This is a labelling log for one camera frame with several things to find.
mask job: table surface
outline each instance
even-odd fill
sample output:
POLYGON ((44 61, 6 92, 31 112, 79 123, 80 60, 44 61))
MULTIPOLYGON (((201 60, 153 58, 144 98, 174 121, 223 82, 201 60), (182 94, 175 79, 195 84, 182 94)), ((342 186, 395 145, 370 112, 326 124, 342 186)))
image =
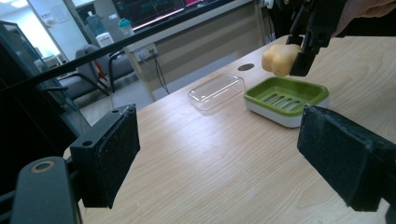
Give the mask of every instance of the table surface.
MULTIPOLYGON (((298 151, 299 129, 249 111, 242 92, 211 113, 190 104, 189 91, 220 74, 247 88, 271 77, 261 67, 269 46, 138 111, 141 150, 114 207, 81 207, 84 223, 385 223, 387 202, 347 207, 298 151), (246 63, 255 66, 238 71, 246 63)), ((293 78, 327 87, 331 110, 396 143, 396 38, 332 39, 293 78)))

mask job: human hand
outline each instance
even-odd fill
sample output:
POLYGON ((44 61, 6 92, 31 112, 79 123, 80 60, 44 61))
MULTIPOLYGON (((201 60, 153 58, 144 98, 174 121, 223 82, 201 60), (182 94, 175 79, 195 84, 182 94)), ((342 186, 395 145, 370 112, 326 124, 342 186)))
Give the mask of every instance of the human hand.
POLYGON ((394 8, 396 8, 395 0, 347 0, 332 37, 339 35, 354 18, 382 17, 394 8))

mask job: office chair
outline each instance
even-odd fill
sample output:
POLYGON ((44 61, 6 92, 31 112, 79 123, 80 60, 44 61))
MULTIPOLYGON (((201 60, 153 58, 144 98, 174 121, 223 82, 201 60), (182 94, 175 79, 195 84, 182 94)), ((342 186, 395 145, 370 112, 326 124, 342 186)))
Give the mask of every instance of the office chair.
MULTIPOLYGON (((99 47, 90 44, 85 47, 87 53, 92 53, 99 50, 99 47)), ((128 56, 123 50, 105 55, 95 60, 101 68, 108 74, 108 78, 111 85, 111 90, 115 92, 114 81, 120 77, 132 74, 134 69, 129 62, 128 56)))
MULTIPOLYGON (((80 58, 84 55, 86 55, 85 48, 76 51, 76 58, 80 58)), ((66 92, 73 100, 95 90, 99 90, 107 96, 109 95, 106 91, 107 85, 99 79, 98 72, 93 62, 85 63, 77 67, 75 73, 59 78, 59 82, 62 86, 67 88, 66 92)))

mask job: power outlet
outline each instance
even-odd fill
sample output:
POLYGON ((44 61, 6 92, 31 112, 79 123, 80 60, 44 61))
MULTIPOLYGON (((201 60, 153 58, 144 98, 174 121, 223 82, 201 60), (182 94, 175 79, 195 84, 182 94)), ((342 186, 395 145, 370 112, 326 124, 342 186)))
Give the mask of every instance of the power outlet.
POLYGON ((155 47, 154 43, 134 51, 134 56, 136 57, 138 62, 142 62, 142 60, 146 60, 147 58, 151 57, 153 54, 154 55, 158 54, 158 50, 155 47))

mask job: slotted tray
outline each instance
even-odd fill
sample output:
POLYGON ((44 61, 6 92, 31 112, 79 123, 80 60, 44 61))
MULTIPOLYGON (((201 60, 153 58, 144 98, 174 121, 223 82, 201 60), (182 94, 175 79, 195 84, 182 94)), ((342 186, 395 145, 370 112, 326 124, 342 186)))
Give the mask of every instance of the slotted tray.
POLYGON ((287 77, 270 77, 245 91, 248 109, 286 127, 300 127, 305 104, 327 107, 329 91, 287 77))

